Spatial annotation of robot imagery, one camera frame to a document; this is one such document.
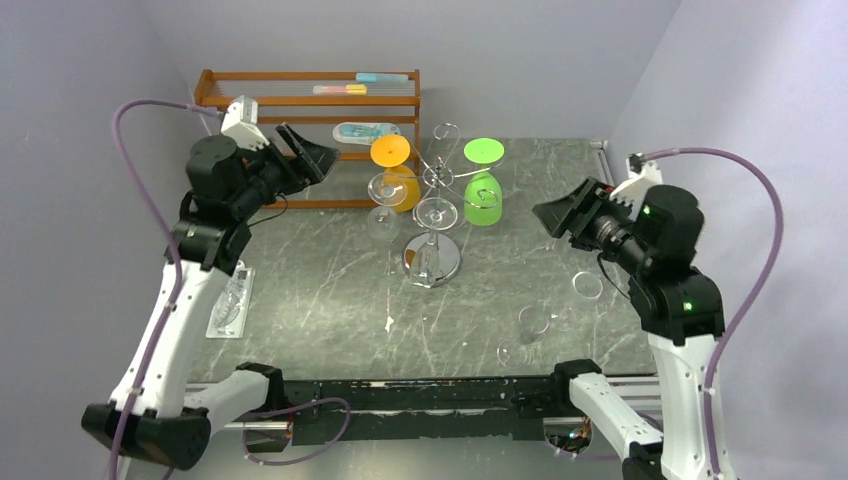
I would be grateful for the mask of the green plastic wine glass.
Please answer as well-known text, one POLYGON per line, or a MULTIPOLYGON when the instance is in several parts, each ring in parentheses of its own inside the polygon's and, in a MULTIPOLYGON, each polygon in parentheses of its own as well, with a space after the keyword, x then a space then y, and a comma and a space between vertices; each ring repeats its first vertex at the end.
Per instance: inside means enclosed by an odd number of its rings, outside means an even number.
POLYGON ((472 225, 492 226, 502 218, 502 187, 491 170, 504 153, 503 144, 493 138, 473 139, 464 147, 465 158, 479 167, 471 174, 464 193, 464 215, 472 225))

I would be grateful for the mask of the orange plastic wine glass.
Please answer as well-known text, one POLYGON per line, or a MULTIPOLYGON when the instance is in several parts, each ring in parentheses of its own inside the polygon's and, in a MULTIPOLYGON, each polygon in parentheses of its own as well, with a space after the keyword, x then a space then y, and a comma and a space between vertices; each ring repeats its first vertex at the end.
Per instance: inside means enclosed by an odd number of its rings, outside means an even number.
POLYGON ((382 173, 393 173, 404 178, 408 189, 406 199, 396 207, 398 213, 411 211, 421 200, 421 189, 416 173, 405 165, 410 157, 411 145, 400 135, 386 135, 376 140, 370 148, 371 160, 383 168, 382 173))

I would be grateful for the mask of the clear wine glass front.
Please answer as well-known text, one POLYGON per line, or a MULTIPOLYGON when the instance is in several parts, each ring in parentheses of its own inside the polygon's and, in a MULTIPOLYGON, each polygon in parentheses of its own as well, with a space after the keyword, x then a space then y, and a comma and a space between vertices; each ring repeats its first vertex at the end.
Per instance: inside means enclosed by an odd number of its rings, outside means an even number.
POLYGON ((521 369, 531 359, 530 348, 520 341, 506 339, 496 347, 496 358, 498 363, 508 369, 521 369))

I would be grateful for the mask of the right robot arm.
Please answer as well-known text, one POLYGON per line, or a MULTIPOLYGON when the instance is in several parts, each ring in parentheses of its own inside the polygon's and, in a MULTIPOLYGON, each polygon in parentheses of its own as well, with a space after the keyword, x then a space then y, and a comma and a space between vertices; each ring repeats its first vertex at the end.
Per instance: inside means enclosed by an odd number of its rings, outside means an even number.
POLYGON ((636 214, 594 178, 533 214, 549 236, 596 251, 628 275, 627 296, 646 333, 659 379, 663 427, 641 417, 592 360, 562 362, 549 399, 561 414, 578 410, 616 450, 625 479, 706 479, 717 474, 702 409, 709 358, 725 333, 718 286, 692 261, 704 216, 694 195, 670 185, 647 188, 636 214))

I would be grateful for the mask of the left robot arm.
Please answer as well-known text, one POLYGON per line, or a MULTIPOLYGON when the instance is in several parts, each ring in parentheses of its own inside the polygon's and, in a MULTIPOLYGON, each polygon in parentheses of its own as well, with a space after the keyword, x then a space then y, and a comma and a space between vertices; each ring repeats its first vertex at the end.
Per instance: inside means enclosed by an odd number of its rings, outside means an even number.
POLYGON ((278 198, 322 182, 340 159, 337 149, 286 124, 277 131, 287 152, 270 141, 243 147, 223 134, 191 147, 190 189, 166 232, 150 321, 109 400, 87 406, 81 418, 112 457, 188 470, 224 425, 248 413, 271 420, 288 406, 280 369, 254 362, 204 391, 186 391, 190 356, 251 239, 250 219, 278 198))

